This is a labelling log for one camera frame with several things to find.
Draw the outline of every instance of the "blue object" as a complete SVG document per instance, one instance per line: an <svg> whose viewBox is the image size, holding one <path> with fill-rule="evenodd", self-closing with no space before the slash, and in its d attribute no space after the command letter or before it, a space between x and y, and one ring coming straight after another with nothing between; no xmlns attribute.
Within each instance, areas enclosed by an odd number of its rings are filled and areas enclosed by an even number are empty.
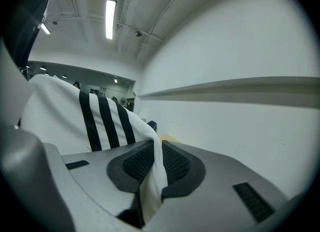
<svg viewBox="0 0 320 232"><path fill-rule="evenodd" d="M154 129L154 130L156 130L156 128L157 128L157 123L155 122L155 121L150 121L150 122L148 122L147 123L148 125L150 125L151 127L152 127L152 129Z"/></svg>

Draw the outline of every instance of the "fluorescent light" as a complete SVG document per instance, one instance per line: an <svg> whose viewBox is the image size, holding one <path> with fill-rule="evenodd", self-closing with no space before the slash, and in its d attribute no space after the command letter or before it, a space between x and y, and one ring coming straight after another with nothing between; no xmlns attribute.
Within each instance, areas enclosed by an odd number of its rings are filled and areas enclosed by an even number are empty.
<svg viewBox="0 0 320 232"><path fill-rule="evenodd" d="M41 28L44 30L46 34L51 34L51 32L49 31L49 29L46 27L44 23L41 24Z"/></svg>
<svg viewBox="0 0 320 232"><path fill-rule="evenodd" d="M112 39L114 30L116 3L114 0L107 0L105 3L105 36L109 39Z"/></svg>

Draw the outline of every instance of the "black slot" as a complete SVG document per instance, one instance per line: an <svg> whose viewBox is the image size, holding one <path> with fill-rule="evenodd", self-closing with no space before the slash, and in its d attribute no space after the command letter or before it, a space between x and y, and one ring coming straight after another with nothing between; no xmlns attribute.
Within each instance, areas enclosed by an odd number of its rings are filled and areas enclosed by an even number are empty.
<svg viewBox="0 0 320 232"><path fill-rule="evenodd" d="M68 170L72 170L81 166L86 166L89 163L86 160L81 160L73 163L66 164L65 166L68 168Z"/></svg>
<svg viewBox="0 0 320 232"><path fill-rule="evenodd" d="M117 218L138 229L145 225L140 204L140 193L135 195L131 208L124 210Z"/></svg>
<svg viewBox="0 0 320 232"><path fill-rule="evenodd" d="M236 184L233 185L233 188L258 223L263 222L274 213L274 210L249 183Z"/></svg>

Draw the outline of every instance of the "ceiling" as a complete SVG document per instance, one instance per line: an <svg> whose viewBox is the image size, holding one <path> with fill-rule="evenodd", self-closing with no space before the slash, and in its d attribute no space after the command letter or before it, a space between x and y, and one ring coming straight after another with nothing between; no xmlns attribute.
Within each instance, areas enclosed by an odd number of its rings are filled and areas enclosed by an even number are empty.
<svg viewBox="0 0 320 232"><path fill-rule="evenodd" d="M50 0L46 24L52 35L89 42L144 63L188 15L209 0L116 1L112 40L105 38L106 0ZM146 40L145 33L153 27ZM136 37L137 29L145 33Z"/></svg>
<svg viewBox="0 0 320 232"><path fill-rule="evenodd" d="M117 80L117 85L131 85L134 82L128 79L121 78L116 75L110 75L98 71L83 69L74 66L68 66L63 64L56 63L48 63L48 62L37 62L37 61L29 61L28 66L28 74L37 75L37 74L45 74L48 73L50 76L57 76L58 78L65 80L69 83L74 83L76 81L94 85L94 86L103 86L106 84L116 84L115 79ZM46 71L41 70L40 67L45 66Z"/></svg>

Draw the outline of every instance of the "black mesh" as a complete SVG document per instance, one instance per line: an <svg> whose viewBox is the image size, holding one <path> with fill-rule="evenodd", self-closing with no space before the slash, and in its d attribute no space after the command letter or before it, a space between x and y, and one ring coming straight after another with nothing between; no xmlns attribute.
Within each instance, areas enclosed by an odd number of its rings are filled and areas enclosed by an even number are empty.
<svg viewBox="0 0 320 232"><path fill-rule="evenodd" d="M233 188L258 223L263 222L274 213L273 209L249 183L240 183L234 185Z"/></svg>
<svg viewBox="0 0 320 232"><path fill-rule="evenodd" d="M154 147L150 145L124 160L122 168L128 175L138 180L141 184L153 165L154 160Z"/></svg>
<svg viewBox="0 0 320 232"><path fill-rule="evenodd" d="M163 165L166 171L168 185L181 180L190 170L190 162L184 156L162 145Z"/></svg>

